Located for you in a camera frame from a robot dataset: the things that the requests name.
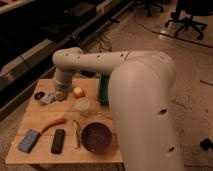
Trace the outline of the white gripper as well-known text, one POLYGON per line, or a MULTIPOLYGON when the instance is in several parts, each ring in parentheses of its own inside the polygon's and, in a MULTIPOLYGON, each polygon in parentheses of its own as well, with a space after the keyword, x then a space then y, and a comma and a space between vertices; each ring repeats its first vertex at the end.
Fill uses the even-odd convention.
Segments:
POLYGON ((71 82, 69 79, 53 79, 54 87, 57 90, 54 93, 54 98, 56 101, 64 101, 67 99, 68 93, 65 91, 68 91, 71 87, 71 82))

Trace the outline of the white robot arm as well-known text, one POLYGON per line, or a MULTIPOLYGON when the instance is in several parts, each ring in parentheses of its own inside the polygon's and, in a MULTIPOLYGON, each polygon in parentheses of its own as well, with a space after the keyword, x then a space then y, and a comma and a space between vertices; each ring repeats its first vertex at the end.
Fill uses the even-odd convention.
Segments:
POLYGON ((62 101, 77 70, 110 77, 108 99, 126 171, 185 171, 169 111, 175 64, 160 51, 84 53, 61 49, 52 57, 55 98, 62 101))

